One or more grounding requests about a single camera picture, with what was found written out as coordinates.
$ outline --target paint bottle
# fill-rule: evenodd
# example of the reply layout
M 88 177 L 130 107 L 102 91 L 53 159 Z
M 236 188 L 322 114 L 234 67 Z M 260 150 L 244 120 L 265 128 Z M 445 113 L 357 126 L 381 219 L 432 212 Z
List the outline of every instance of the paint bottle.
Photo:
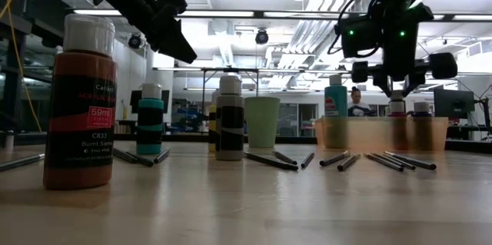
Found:
M 341 84 L 340 74 L 331 75 L 330 86 L 324 89 L 324 134 L 330 148 L 347 149 L 347 115 L 347 87 Z
M 241 80 L 233 75 L 222 76 L 221 95 L 217 97 L 217 140 L 215 159 L 240 161 L 244 145 L 244 98 Z
M 115 26 L 105 18 L 65 17 L 64 52 L 55 57 L 43 183 L 97 187 L 111 180 L 116 106 Z
M 407 113 L 405 112 L 405 101 L 403 100 L 403 91 L 392 91 L 389 103 L 391 119 L 391 138 L 393 149 L 408 150 L 408 132 L 407 132 Z
M 429 103 L 415 102 L 412 120 L 414 122 L 413 149 L 419 151 L 433 150 L 432 114 L 429 112 Z
M 324 116 L 346 118 L 347 87 L 341 84 L 341 75 L 330 76 L 330 86 L 324 88 Z
M 137 154 L 160 154 L 164 102 L 161 85 L 143 84 L 138 101 Z
M 216 90 L 212 93 L 212 105 L 210 105 L 208 111 L 208 152 L 215 152 L 215 140 L 217 139 L 216 130 L 216 117 L 217 117 L 217 97 L 220 95 L 220 91 Z

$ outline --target green plastic cup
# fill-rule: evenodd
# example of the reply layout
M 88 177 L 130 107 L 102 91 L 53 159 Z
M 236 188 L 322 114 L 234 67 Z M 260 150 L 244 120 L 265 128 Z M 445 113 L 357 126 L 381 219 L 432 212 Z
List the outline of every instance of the green plastic cup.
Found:
M 277 137 L 280 99 L 251 97 L 244 100 L 249 148 L 273 148 Z

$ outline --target wooden table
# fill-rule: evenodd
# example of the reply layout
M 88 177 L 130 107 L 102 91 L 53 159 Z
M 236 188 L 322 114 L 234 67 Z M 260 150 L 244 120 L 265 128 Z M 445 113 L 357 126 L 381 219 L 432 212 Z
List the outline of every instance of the wooden table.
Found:
M 117 148 L 135 149 L 133 142 Z M 206 144 L 170 143 L 151 168 L 115 159 L 109 185 L 46 191 L 42 162 L 0 173 L 0 244 L 490 244 L 490 157 L 423 155 L 436 171 L 360 159 L 346 172 L 313 145 L 279 145 L 306 170 L 219 162 Z M 16 148 L 29 155 L 44 146 Z

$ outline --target red label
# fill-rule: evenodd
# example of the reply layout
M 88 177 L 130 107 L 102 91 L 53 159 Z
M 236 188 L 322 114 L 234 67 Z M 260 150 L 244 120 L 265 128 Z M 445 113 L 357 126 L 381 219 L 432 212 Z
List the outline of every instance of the red label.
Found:
M 112 118 L 112 109 L 89 106 L 87 127 L 111 127 Z

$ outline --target table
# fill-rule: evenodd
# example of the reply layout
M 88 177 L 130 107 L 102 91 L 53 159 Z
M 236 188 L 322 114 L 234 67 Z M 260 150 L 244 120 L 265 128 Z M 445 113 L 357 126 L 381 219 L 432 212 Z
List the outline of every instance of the table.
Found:
M 135 143 L 116 142 L 135 150 Z M 279 145 L 304 171 L 251 160 L 219 162 L 208 145 L 167 143 L 151 168 L 114 161 L 109 185 L 42 188 L 42 162 L 0 173 L 0 244 L 489 244 L 492 159 L 421 155 L 436 171 L 399 173 L 365 158 L 320 168 L 315 145 Z M 30 155 L 44 146 L 17 147 Z

